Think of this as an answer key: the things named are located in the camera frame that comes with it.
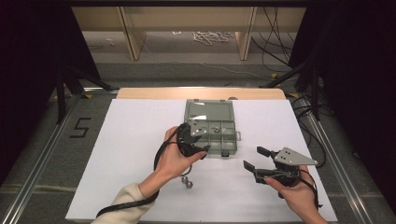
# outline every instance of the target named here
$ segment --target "white cable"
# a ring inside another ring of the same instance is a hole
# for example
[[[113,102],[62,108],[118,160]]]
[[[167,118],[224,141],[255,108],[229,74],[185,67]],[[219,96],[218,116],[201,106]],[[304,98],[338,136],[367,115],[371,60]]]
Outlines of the white cable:
[[[187,63],[178,62],[178,61],[164,62],[164,61],[158,60],[158,59],[154,56],[154,53],[152,53],[152,52],[149,50],[149,48],[148,48],[144,43],[141,43],[141,44],[142,44],[143,47],[146,49],[146,51],[149,53],[149,55],[154,59],[154,61],[157,62],[157,63],[180,63],[180,64],[187,64]],[[227,72],[231,72],[231,73],[235,73],[235,74],[248,74],[248,75],[252,75],[252,76],[254,76],[254,77],[259,77],[259,78],[262,78],[262,79],[265,79],[265,80],[274,81],[272,78],[269,78],[269,77],[261,77],[261,76],[259,76],[259,75],[256,75],[256,74],[250,73],[250,72],[238,72],[238,71],[233,71],[233,70],[230,70],[230,69],[225,68],[225,67],[215,66],[215,65],[208,65],[208,64],[206,64],[206,63],[198,63],[198,64],[200,64],[201,66],[204,66],[204,67],[211,67],[211,68],[223,69],[223,70],[225,70],[225,71],[227,71]],[[286,81],[290,81],[290,80],[293,80],[293,79],[295,79],[295,78],[297,78],[297,77],[287,79]]]
[[[193,40],[201,42],[205,45],[213,45],[212,41],[215,42],[228,42],[229,37],[233,37],[231,32],[192,32]]]

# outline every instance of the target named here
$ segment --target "sleeve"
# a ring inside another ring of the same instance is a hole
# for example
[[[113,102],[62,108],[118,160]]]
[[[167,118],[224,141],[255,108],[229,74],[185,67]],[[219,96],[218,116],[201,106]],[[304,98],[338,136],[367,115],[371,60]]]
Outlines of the sleeve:
[[[117,195],[116,199],[112,203],[130,203],[135,201],[144,200],[142,193],[139,190],[138,184],[131,184],[122,188]],[[132,224],[137,223],[139,219],[154,205],[149,203],[139,207],[132,207],[128,209],[122,209],[120,211],[104,213],[99,216],[92,224]]]

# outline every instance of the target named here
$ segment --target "plastic case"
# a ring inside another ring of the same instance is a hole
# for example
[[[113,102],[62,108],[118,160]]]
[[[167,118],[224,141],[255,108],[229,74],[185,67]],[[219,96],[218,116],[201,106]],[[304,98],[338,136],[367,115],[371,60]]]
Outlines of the plastic case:
[[[237,150],[233,102],[224,100],[187,100],[184,120],[194,120],[209,132],[195,144],[210,145],[208,154],[228,157]]]

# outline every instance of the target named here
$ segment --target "white table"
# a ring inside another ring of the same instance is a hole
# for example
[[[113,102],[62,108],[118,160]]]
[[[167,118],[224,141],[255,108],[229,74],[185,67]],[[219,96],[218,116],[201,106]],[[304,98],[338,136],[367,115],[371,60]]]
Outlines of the white table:
[[[165,131],[183,122],[185,100],[114,100],[107,112],[85,173],[66,218],[88,221],[111,204],[119,189],[142,181],[151,171]],[[310,157],[287,100],[233,101],[236,130],[242,140],[229,159],[207,157],[193,165],[186,189],[170,181],[142,221],[175,222],[293,222],[301,221],[269,186],[256,184],[243,160],[257,168],[274,168],[271,159],[256,152],[290,147]],[[309,171],[318,185],[319,212],[337,218],[315,167]]]

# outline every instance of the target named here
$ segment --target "human hand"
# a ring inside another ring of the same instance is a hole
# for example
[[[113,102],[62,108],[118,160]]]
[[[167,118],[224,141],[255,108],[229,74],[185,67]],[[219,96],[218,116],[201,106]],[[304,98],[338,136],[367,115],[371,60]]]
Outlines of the human hand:
[[[314,181],[308,174],[308,168],[305,165],[301,165],[300,170],[305,171],[300,172],[301,178],[312,185]],[[296,186],[287,188],[271,177],[265,177],[264,181],[282,194],[289,208],[306,224],[327,223],[315,206],[314,192],[305,183],[300,181]]]
[[[164,141],[168,140],[176,128],[173,127],[166,131]],[[201,151],[190,157],[184,157],[180,153],[176,141],[177,135],[175,134],[158,160],[155,171],[139,184],[140,192],[145,198],[149,198],[169,180],[182,175],[187,168],[206,155],[206,152]]]
[[[171,136],[176,128],[173,127],[166,131],[164,141]],[[173,179],[182,175],[187,168],[200,160],[204,155],[206,155],[206,152],[201,151],[190,157],[184,157],[177,146],[177,135],[175,134],[170,140],[170,144],[163,151],[155,171],[158,171],[163,176],[167,176],[169,179]]]

